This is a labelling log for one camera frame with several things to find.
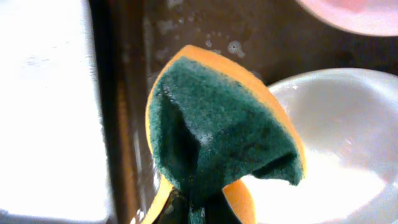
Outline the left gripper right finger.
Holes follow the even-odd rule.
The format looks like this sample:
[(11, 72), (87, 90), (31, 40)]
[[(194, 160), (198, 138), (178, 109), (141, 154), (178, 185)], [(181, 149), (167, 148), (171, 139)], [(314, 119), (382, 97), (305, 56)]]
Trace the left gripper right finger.
[(211, 196), (205, 204), (206, 224), (241, 224), (223, 192)]

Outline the brown plastic tray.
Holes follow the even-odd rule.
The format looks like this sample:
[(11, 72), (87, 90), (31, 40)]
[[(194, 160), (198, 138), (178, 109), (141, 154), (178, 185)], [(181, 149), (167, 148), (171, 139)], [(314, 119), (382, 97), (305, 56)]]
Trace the brown plastic tray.
[(238, 63), (268, 88), (317, 70), (397, 77), (397, 36), (334, 28), (297, 1), (90, 1), (115, 223), (142, 223), (160, 173), (145, 126), (147, 97), (168, 61), (194, 45)]

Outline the yellow green sponge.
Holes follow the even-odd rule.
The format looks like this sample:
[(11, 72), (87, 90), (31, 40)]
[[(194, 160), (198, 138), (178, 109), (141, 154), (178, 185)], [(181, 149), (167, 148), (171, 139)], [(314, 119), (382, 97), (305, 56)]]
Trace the yellow green sponge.
[(307, 174), (303, 142), (263, 82), (194, 45), (155, 80), (145, 125), (160, 181), (144, 223), (155, 221), (173, 189), (188, 199), (190, 223), (205, 223), (206, 201), (220, 191), (241, 223), (256, 223), (244, 176), (297, 185)]

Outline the white plate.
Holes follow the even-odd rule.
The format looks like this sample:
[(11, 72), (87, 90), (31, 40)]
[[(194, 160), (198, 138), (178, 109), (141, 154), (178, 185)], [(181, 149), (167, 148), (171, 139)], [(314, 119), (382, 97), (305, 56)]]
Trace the white plate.
[(308, 174), (298, 186), (244, 178), (259, 223), (397, 222), (397, 77), (317, 70), (272, 84), (301, 136)]

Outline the small metal tray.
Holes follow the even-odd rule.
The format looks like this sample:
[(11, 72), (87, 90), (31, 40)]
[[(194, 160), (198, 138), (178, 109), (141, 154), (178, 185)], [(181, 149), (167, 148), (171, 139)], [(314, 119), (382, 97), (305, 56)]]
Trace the small metal tray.
[(1, 222), (116, 222), (88, 1), (1, 2)]

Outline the pink plate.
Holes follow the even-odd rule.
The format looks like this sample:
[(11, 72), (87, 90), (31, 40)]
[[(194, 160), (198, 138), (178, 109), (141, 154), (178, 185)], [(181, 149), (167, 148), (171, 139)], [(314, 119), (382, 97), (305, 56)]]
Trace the pink plate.
[(318, 20), (343, 31), (380, 37), (397, 35), (397, 0), (297, 0)]

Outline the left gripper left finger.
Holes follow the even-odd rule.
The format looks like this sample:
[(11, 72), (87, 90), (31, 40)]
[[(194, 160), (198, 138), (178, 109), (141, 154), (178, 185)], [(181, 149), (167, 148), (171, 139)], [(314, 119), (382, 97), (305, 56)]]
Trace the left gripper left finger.
[(153, 224), (189, 224), (189, 201), (179, 190), (173, 189)]

